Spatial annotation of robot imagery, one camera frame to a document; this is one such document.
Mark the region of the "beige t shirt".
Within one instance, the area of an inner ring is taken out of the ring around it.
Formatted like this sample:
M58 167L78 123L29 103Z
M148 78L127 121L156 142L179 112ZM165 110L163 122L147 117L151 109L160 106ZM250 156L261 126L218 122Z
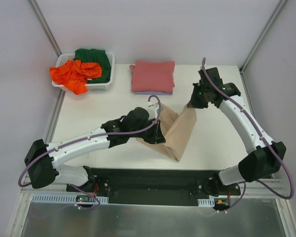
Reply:
M184 106L182 112L178 114L166 105L162 107L160 125L166 142L152 145L142 138L137 138L136 141L171 159L180 161L197 122L196 110Z

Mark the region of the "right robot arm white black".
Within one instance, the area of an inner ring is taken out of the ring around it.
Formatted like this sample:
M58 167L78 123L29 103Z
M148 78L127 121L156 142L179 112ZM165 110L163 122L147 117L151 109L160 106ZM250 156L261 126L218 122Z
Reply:
M223 195L230 185L253 182L272 175L281 168L286 146L267 135L247 110L240 90L232 83L223 83L216 67L199 70L200 80L193 84L188 108L204 109L210 103L229 119L239 134L247 156L237 165L221 170L214 176L212 189Z

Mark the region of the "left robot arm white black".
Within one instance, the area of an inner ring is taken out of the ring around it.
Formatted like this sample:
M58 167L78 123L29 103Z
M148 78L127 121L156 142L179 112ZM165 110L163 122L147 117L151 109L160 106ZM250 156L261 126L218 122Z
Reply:
M130 138L141 138L152 145L165 143L160 128L161 111L158 105L137 107L126 116L67 141L49 144L41 139L34 141L25 157L30 186L41 189L57 181L75 185L83 192L91 191L95 181L90 168L66 163L84 154L124 145Z

